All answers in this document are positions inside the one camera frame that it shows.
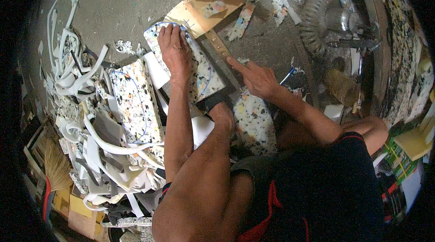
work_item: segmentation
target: blue pen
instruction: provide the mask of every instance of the blue pen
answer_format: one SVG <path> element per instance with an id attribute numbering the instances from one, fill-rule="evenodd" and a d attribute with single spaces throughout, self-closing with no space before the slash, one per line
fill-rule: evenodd
<path id="1" fill-rule="evenodd" d="M 295 68 L 292 68 L 290 72 L 287 74 L 287 76 L 279 83 L 279 85 L 282 85 L 283 82 L 285 82 L 292 74 L 295 72 Z"/>

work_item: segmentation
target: person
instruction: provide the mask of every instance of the person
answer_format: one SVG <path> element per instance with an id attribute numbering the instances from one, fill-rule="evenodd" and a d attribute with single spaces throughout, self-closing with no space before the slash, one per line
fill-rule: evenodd
<path id="1" fill-rule="evenodd" d="M 377 241 L 382 199 L 370 155 L 385 142 L 382 120 L 340 127 L 276 81 L 273 71 L 229 57 L 250 93 L 291 120 L 275 157 L 230 166 L 231 110 L 209 111 L 215 127 L 193 150 L 188 105 L 191 53 L 179 26 L 162 27 L 162 58 L 171 72 L 165 137 L 167 184 L 154 212 L 155 241 Z"/>

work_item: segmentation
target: hand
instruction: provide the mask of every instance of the hand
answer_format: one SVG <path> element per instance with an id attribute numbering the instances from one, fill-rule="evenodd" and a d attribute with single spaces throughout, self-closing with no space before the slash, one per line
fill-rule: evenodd
<path id="1" fill-rule="evenodd" d="M 208 115 L 213 119 L 216 126 L 224 126 L 227 130 L 225 132 L 232 133 L 234 129 L 233 112 L 225 103 L 216 104 L 209 112 Z"/>
<path id="2" fill-rule="evenodd" d="M 233 57 L 228 57 L 227 62 L 243 75 L 243 81 L 254 96 L 271 101 L 281 87 L 271 68 L 260 67 L 252 61 L 244 66 Z"/>
<path id="3" fill-rule="evenodd" d="M 191 74 L 192 55 L 186 42 L 186 33 L 180 26 L 169 24 L 160 29 L 157 41 L 162 52 L 163 62 L 171 72 L 171 82 L 187 82 Z"/>

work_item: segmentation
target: metal spring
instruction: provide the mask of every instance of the metal spring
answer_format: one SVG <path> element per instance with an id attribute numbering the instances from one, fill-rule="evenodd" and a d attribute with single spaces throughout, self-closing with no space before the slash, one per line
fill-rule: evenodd
<path id="1" fill-rule="evenodd" d="M 302 22 L 299 24 L 302 43 L 307 52 L 316 58 L 323 58 L 328 51 L 319 34 L 319 19 L 324 16 L 322 2 L 323 0 L 307 0 L 301 17 Z"/>

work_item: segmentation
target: broom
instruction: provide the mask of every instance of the broom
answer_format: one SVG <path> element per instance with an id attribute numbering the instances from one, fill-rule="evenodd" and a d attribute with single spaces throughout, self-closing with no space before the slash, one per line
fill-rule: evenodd
<path id="1" fill-rule="evenodd" d="M 47 219 L 48 197 L 56 190 L 68 189 L 73 184 L 68 172 L 71 169 L 68 158 L 60 151 L 59 145 L 48 141 L 44 157 L 46 190 L 42 215 Z"/>

